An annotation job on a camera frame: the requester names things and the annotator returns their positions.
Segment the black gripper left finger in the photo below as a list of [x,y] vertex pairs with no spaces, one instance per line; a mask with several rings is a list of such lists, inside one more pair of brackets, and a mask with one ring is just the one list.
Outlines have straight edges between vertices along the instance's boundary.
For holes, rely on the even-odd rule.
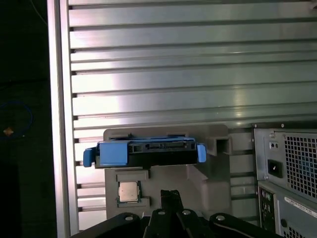
[[105,220],[73,238],[168,238],[170,235],[173,191],[161,190],[161,207],[150,216],[139,217],[130,212]]

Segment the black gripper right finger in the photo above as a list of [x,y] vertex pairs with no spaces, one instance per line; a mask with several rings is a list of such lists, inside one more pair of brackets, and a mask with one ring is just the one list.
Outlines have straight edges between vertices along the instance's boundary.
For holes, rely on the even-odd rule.
[[225,213],[209,219],[185,209],[178,190],[172,190],[172,209],[187,238],[277,238],[279,235]]

